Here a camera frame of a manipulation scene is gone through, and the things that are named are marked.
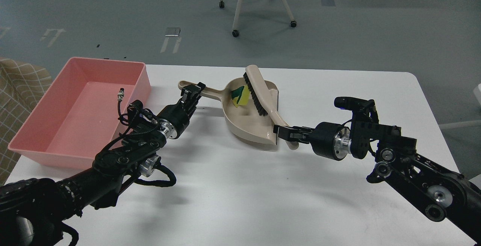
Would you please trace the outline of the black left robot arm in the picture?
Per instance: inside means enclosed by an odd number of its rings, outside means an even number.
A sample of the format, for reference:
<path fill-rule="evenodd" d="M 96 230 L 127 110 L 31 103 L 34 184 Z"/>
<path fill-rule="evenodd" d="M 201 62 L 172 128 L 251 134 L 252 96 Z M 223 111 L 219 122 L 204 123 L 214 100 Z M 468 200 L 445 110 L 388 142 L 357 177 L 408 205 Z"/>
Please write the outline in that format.
<path fill-rule="evenodd" d="M 53 246 L 79 233 L 65 220 L 94 209 L 114 207 L 132 184 L 172 187 L 175 174 L 161 163 L 158 150 L 168 139 L 177 139 L 188 127 L 206 85 L 182 88 L 180 99 L 154 114 L 139 100 L 131 102 L 119 121 L 127 129 L 96 154 L 92 167 L 55 182 L 49 178 L 26 179 L 1 187 L 1 245 Z"/>

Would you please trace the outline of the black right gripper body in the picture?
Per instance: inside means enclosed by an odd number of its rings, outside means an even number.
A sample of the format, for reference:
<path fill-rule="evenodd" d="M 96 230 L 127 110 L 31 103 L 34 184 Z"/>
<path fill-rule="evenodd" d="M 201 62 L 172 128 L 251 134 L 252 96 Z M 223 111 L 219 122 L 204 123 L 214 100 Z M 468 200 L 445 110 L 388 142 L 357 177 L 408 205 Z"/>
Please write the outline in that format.
<path fill-rule="evenodd" d="M 306 140 L 318 156 L 340 161 L 348 154 L 348 128 L 341 124 L 321 122 Z"/>

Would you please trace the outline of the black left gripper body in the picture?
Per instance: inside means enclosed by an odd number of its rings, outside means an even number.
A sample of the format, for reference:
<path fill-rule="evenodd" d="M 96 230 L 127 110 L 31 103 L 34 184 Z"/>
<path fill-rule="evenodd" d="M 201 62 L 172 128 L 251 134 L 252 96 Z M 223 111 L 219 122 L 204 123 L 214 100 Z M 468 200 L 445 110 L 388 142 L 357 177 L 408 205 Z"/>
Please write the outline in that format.
<path fill-rule="evenodd" d="M 168 123 L 168 138 L 177 139 L 189 126 L 190 119 L 197 109 L 198 100 L 178 100 L 177 103 L 165 106 L 157 118 Z"/>

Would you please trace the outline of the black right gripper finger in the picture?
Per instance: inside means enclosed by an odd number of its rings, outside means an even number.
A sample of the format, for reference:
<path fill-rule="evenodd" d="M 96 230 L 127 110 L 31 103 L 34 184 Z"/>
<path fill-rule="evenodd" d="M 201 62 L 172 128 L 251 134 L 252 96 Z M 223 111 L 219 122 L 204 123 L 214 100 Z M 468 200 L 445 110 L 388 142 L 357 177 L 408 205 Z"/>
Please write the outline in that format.
<path fill-rule="evenodd" d="M 291 143 L 310 143 L 309 134 L 306 133 L 277 133 L 278 137 Z"/>
<path fill-rule="evenodd" d="M 291 136 L 291 135 L 302 135 L 309 134 L 314 131 L 314 128 L 301 127 L 301 126 L 281 126 L 274 125 L 273 132 L 278 136 Z"/>

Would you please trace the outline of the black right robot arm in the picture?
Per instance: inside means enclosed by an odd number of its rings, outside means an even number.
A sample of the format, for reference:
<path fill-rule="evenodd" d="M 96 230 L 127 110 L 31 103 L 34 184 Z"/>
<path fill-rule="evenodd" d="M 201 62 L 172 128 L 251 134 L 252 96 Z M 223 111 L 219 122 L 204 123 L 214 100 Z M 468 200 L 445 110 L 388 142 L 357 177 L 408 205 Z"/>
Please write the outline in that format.
<path fill-rule="evenodd" d="M 323 121 L 315 128 L 275 124 L 273 131 L 335 161 L 370 153 L 375 165 L 367 182 L 386 182 L 426 218 L 448 219 L 480 245 L 480 189 L 474 183 L 418 154 L 416 139 L 402 136 L 400 127 L 380 124 L 374 100 L 337 97 L 334 105 L 352 112 L 349 127 Z"/>

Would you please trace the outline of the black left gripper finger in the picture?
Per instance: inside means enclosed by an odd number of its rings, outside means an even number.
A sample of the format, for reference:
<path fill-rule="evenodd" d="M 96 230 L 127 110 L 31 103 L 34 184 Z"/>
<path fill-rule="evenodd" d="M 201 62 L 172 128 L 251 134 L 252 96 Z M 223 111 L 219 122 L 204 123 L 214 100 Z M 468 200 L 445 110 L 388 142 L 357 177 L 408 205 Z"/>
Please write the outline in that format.
<path fill-rule="evenodd" d="M 202 82 L 197 84 L 188 84 L 182 88 L 181 92 L 181 102 L 183 105 L 197 105 L 200 98 L 201 92 L 205 90 L 206 85 Z"/>

